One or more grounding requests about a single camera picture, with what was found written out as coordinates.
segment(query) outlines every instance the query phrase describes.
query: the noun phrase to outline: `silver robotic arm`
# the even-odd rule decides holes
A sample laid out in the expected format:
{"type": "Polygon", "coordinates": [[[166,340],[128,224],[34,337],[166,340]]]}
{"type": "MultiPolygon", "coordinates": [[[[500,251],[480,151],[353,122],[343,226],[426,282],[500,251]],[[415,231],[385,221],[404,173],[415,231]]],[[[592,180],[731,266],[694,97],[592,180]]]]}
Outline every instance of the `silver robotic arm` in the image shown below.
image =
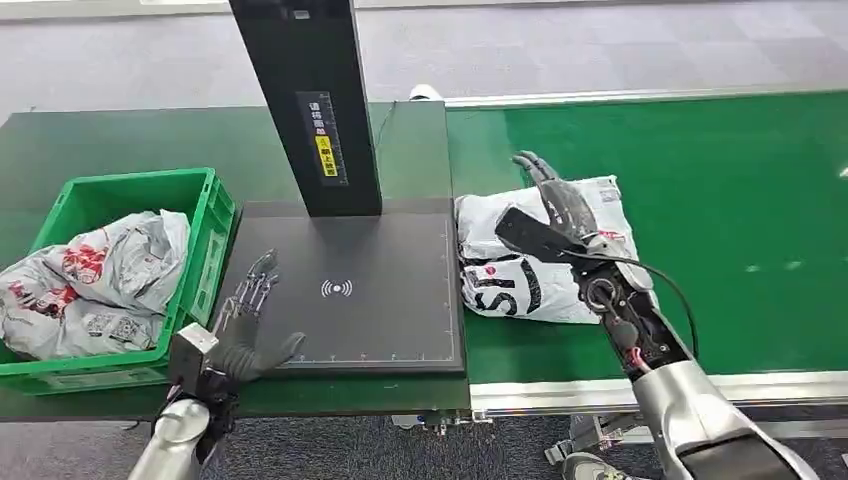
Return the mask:
{"type": "Polygon", "coordinates": [[[256,353],[256,324],[277,283],[276,252],[250,268],[233,296],[225,299],[213,332],[192,323],[171,340],[168,374],[172,386],[157,413],[144,452],[130,480],[196,480],[221,440],[232,431],[238,387],[287,362],[305,336],[294,333],[271,356],[256,353]],[[232,323],[227,344],[215,333],[232,323]]]}
{"type": "Polygon", "coordinates": [[[532,152],[520,152],[513,161],[535,182],[550,223],[510,208],[495,232],[515,251],[571,264],[580,299],[600,317],[632,382],[667,478],[817,479],[804,460],[766,435],[710,382],[657,308],[646,266],[629,258],[617,240],[598,233],[580,192],[532,152]]]}

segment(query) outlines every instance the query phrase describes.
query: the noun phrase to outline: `package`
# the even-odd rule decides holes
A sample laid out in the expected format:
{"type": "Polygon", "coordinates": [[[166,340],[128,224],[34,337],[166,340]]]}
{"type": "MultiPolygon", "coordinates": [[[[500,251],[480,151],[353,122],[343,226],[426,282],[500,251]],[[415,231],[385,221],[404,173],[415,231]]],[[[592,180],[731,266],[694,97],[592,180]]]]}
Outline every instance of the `package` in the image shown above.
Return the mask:
{"type": "Polygon", "coordinates": [[[0,273],[0,336],[39,360],[153,348],[182,274],[185,215],[143,212],[0,273]]]}
{"type": "MultiPolygon", "coordinates": [[[[633,231],[624,217],[615,176],[570,182],[586,199],[598,230],[622,242],[637,257],[633,231]]],[[[495,226],[503,212],[517,207],[548,224],[539,191],[526,188],[485,197],[466,195],[455,202],[462,296],[480,315],[527,318],[558,323],[598,323],[597,315],[577,298],[568,264],[546,264],[501,243],[495,226]]]]}
{"type": "Polygon", "coordinates": [[[189,224],[182,213],[159,213],[127,215],[39,253],[83,298],[165,313],[182,274],[189,224]]]}

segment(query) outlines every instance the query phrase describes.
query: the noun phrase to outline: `black pole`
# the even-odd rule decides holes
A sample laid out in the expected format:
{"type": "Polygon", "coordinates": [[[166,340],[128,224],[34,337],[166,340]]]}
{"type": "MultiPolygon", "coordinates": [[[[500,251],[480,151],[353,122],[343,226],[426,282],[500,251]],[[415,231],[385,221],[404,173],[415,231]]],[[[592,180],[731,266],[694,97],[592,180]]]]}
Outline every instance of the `black pole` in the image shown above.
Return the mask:
{"type": "Polygon", "coordinates": [[[309,215],[380,215],[352,0],[230,0],[309,215]]]}

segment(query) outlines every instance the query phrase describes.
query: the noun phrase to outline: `black scale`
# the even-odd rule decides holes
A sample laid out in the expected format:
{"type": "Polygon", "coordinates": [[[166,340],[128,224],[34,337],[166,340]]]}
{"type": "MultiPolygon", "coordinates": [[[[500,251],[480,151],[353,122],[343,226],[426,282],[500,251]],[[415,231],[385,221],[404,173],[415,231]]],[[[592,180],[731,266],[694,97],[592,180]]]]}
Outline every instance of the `black scale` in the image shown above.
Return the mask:
{"type": "Polygon", "coordinates": [[[221,296],[276,248],[255,347],[307,336],[282,374],[464,371],[453,201],[384,204],[350,0],[230,4],[305,208],[244,205],[221,296]]]}

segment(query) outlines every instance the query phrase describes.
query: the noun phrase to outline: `green plastic crate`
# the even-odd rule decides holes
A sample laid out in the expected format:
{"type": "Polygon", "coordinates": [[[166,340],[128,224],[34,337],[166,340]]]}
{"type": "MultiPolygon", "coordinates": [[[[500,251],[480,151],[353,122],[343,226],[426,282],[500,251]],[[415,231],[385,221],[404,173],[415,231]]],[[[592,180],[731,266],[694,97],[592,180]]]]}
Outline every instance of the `green plastic crate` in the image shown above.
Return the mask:
{"type": "Polygon", "coordinates": [[[70,180],[47,215],[32,251],[67,243],[130,213],[160,208],[191,222],[186,264],[168,303],[154,350],[28,362],[0,342],[0,387],[29,395],[164,383],[171,335],[190,321],[204,326],[215,303],[235,205],[212,168],[81,177],[70,180]]]}

